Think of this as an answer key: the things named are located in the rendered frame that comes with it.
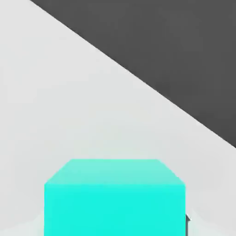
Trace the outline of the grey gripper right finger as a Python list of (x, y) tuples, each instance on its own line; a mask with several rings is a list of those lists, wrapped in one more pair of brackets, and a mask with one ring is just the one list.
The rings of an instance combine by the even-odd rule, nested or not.
[(207, 223), (196, 213), (189, 215), (188, 236), (208, 236)]

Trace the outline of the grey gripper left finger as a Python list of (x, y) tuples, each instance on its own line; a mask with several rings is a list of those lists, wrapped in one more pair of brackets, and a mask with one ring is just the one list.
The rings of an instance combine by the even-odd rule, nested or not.
[(44, 236), (44, 215), (24, 224), (22, 236)]

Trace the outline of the small cyan cube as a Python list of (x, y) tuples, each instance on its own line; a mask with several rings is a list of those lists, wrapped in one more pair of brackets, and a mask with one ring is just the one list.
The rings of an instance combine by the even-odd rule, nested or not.
[(44, 236), (186, 236), (185, 193), (156, 159), (72, 159), (44, 185)]

